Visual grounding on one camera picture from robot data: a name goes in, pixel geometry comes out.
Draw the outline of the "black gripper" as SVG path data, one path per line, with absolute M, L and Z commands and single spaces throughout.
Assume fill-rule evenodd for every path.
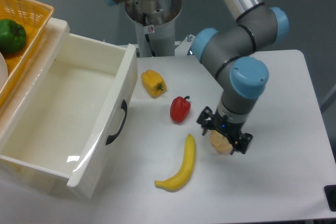
M 224 113 L 224 115 L 220 115 L 218 111 L 213 114 L 210 107 L 206 106 L 197 118 L 196 123 L 201 126 L 202 135 L 211 130 L 225 136 L 233 147 L 230 152 L 230 155 L 233 155 L 235 152 L 246 154 L 253 139 L 252 134 L 241 132 L 245 121 L 245 114 Z

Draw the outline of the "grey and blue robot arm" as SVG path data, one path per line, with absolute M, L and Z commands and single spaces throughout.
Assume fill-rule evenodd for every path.
M 175 54 L 175 20 L 181 0 L 106 0 L 123 3 L 133 21 L 141 57 Z M 252 57 L 257 50 L 288 35 L 289 20 L 263 0 L 224 0 L 236 26 L 226 33 L 214 28 L 200 31 L 190 50 L 223 88 L 216 111 L 205 108 L 197 122 L 227 138 L 235 152 L 245 153 L 252 135 L 242 127 L 268 81 L 266 65 Z

